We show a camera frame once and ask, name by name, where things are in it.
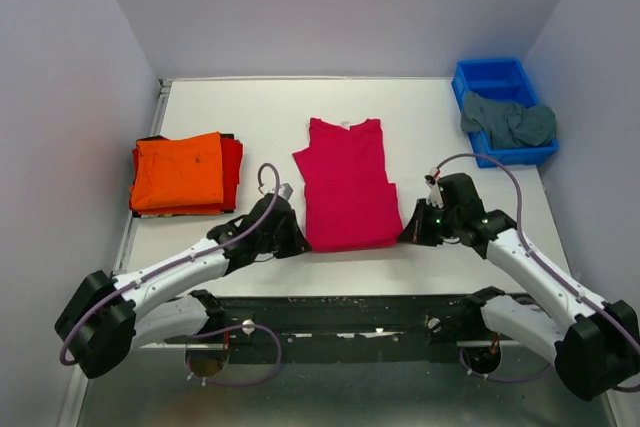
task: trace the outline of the clothing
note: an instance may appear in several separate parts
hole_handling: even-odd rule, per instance
[[[380,120],[345,129],[311,119],[309,147],[293,154],[305,180],[306,237],[317,252],[386,247],[402,231],[385,172]]]
[[[139,140],[129,207],[140,215],[233,211],[242,155],[240,142],[217,132],[184,140]]]
[[[556,116],[543,104],[527,108],[516,102],[498,102],[467,92],[460,128],[464,132],[484,130],[495,150],[540,147],[555,138]]]

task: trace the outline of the gray cloth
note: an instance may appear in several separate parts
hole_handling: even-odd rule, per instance
[[[556,115],[543,104],[527,109],[516,102],[498,102],[467,92],[460,127],[464,132],[484,130],[495,150],[539,147],[555,138]]]

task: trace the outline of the blue plastic crate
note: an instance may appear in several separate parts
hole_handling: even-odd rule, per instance
[[[458,62],[451,86],[461,111],[462,100],[469,91],[487,99],[518,102],[525,107],[539,103],[538,96],[518,59],[462,60]],[[493,150],[484,132],[470,133],[469,140],[476,154],[487,155],[504,165],[541,165],[558,150],[556,139],[544,147],[509,150]],[[481,168],[495,167],[487,160],[476,161]]]

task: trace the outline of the gray wall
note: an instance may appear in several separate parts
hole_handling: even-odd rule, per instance
[[[111,268],[158,90],[116,0],[0,0],[0,425],[56,425],[53,323]]]
[[[574,274],[640,310],[640,0],[561,0],[526,62],[556,111],[544,181]]]
[[[444,76],[522,56],[558,0],[118,0],[156,73]]]

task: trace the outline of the table top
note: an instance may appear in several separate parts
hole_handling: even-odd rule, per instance
[[[244,144],[236,213],[216,217],[136,220],[125,269],[152,265],[188,248],[214,225],[248,212],[261,197],[256,172],[273,163],[295,189],[291,205],[304,232],[304,182],[292,153],[308,146],[311,117],[357,124],[379,118],[386,170],[398,190],[404,224],[416,199],[428,195],[424,175],[442,159],[470,152],[460,131],[460,113],[447,79],[233,79],[173,82],[160,134],[173,139],[206,132],[233,133]],[[524,195],[523,224],[529,238],[568,271],[544,189],[535,167],[513,171]],[[515,218],[515,191],[496,169],[479,169],[472,159],[448,164],[443,174],[468,173],[487,210]],[[271,179],[265,174],[266,185]],[[214,295],[347,296],[467,294],[493,285],[522,292],[513,279],[461,245],[386,249],[335,254],[309,253],[256,263],[198,286]]]

